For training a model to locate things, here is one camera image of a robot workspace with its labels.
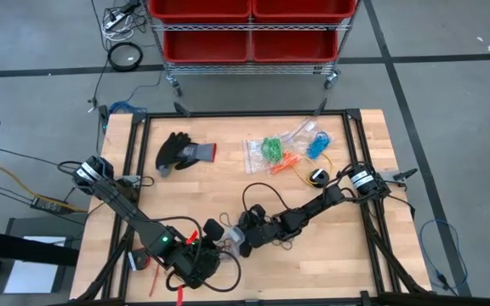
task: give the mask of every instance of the wooden table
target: wooden table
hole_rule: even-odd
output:
[[[152,176],[156,183],[152,187],[142,188],[140,209],[152,218],[185,215],[195,218],[200,224],[204,224],[208,218],[218,219],[221,213],[229,213],[231,222],[235,223],[243,210],[242,191],[253,182],[272,185],[290,207],[302,206],[317,196],[319,190],[305,185],[292,170],[277,175],[246,174],[242,153],[242,140],[264,138],[274,132],[291,130],[302,120],[303,116],[152,120],[144,175]],[[317,120],[322,129],[335,139],[325,152],[333,161],[334,172],[340,170],[350,163],[342,117],[319,116]],[[396,170],[398,166],[383,112],[362,110],[362,120],[373,165],[378,171]],[[114,166],[116,175],[123,169],[130,125],[130,115],[114,115],[107,128],[102,156]],[[173,170],[166,179],[161,178],[155,170],[157,152],[168,135],[178,131],[187,132],[197,143],[216,143],[215,163],[199,162],[183,171]],[[138,127],[133,171],[136,168],[141,134],[142,125]],[[355,142],[358,150],[360,145],[357,139]],[[328,167],[323,159],[319,159],[318,163]],[[299,170],[307,173],[312,169],[311,165],[302,161]],[[340,186],[352,185],[345,178]],[[394,185],[391,188],[392,195],[406,199],[402,189]],[[273,192],[262,186],[251,188],[246,202],[249,206],[262,204],[268,214],[278,213],[284,208]],[[99,204],[100,201],[93,199],[90,209]],[[89,217],[71,298],[85,291],[106,261],[114,217],[114,212],[107,206],[101,207]],[[408,207],[399,201],[385,199],[385,219],[396,257],[421,286],[430,289]],[[195,229],[192,223],[186,221],[174,221],[171,224],[184,235],[189,235]],[[137,236],[134,248],[140,248]],[[385,288],[390,289],[385,260],[380,253],[379,257]],[[185,301],[352,298],[358,297],[362,290],[368,290],[371,296],[376,294],[360,209],[352,203],[332,207],[312,219],[303,233],[294,240],[292,250],[266,245],[254,249],[250,258],[240,258],[240,263],[243,275],[236,290],[217,293],[205,286],[196,290],[185,289]],[[114,274],[112,292],[115,296],[121,264],[117,265]],[[159,275],[154,294],[149,297],[155,268],[153,262],[147,269],[130,273],[127,302],[176,300],[176,292],[169,292],[165,288],[166,271]],[[235,279],[235,264],[223,262],[208,282],[212,286],[224,288],[231,286]]]

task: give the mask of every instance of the gray concrete floor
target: gray concrete floor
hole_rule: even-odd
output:
[[[112,5],[109,0],[95,1],[100,12]],[[490,1],[373,0],[373,6],[393,56],[490,54]],[[149,35],[138,33],[134,38],[153,43]],[[160,63],[155,48],[144,51],[144,64]],[[343,56],[380,56],[364,7]],[[0,0],[0,71],[104,62],[88,1]],[[191,111],[312,109],[327,96],[330,109],[383,109],[400,169],[418,167],[385,65],[342,65],[340,70],[343,75],[336,88],[328,92],[322,89],[322,76],[180,76],[185,92],[181,103]],[[398,64],[396,72],[447,220],[459,231],[472,295],[490,297],[490,60]],[[136,86],[156,82],[159,73],[104,75],[100,103],[127,98]],[[90,107],[86,100],[92,97],[98,77],[0,77],[0,148],[52,161],[80,161],[95,153],[97,115],[86,112]],[[172,111],[175,100],[162,80],[157,88],[140,89],[132,102],[149,111]],[[48,196],[64,197],[71,188],[70,180],[50,165],[2,152],[0,163]],[[20,191],[1,173],[0,185]],[[88,198],[78,192],[71,199],[87,206]],[[419,229],[433,218],[420,175],[409,181],[408,199],[417,208]],[[39,216],[43,213],[0,196],[0,232],[9,218]],[[425,233],[425,245],[432,260],[450,276],[434,228]],[[56,303],[66,298],[66,290],[69,284],[53,297],[2,297],[0,305]]]

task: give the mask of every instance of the caster wheel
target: caster wheel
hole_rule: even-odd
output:
[[[326,81],[324,82],[324,89],[330,89],[330,88],[332,88],[332,87],[333,87],[333,83],[332,83],[331,81],[326,80]]]
[[[174,88],[174,93],[177,97],[180,97],[183,95],[183,91],[180,90],[180,88]]]

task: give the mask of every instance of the red bin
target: red bin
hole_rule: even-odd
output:
[[[164,23],[246,23],[250,0],[151,0],[151,14]]]
[[[239,63],[248,60],[247,31],[165,31],[163,55],[173,63]]]
[[[338,55],[336,31],[255,31],[253,60],[257,62],[321,63]]]
[[[355,13],[355,0],[253,0],[256,22],[339,23]]]

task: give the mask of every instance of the metal wire shelf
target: metal wire shelf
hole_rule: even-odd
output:
[[[140,0],[147,14],[147,18],[152,35],[155,40],[158,53],[162,58],[162,63],[166,73],[166,79],[174,88],[177,96],[182,94],[179,81],[175,75],[305,75],[319,74],[325,75],[324,88],[331,88],[341,72],[337,69],[339,55],[343,49],[350,30],[352,29],[356,14],[352,15],[346,24],[266,24],[253,23],[252,17],[249,22],[244,24],[163,24],[160,20],[155,20],[148,12],[149,2]],[[356,11],[360,6],[361,0],[356,0]],[[329,63],[258,63],[249,61],[243,64],[174,64],[169,63],[164,58],[164,50],[159,31],[345,31],[338,48],[338,57]]]
[[[347,31],[352,25],[341,24],[198,24],[152,25],[157,31]]]
[[[308,64],[260,64],[235,65],[176,65],[168,63],[167,70],[174,75],[255,75],[255,74],[319,74],[329,75],[334,71],[333,62]]]

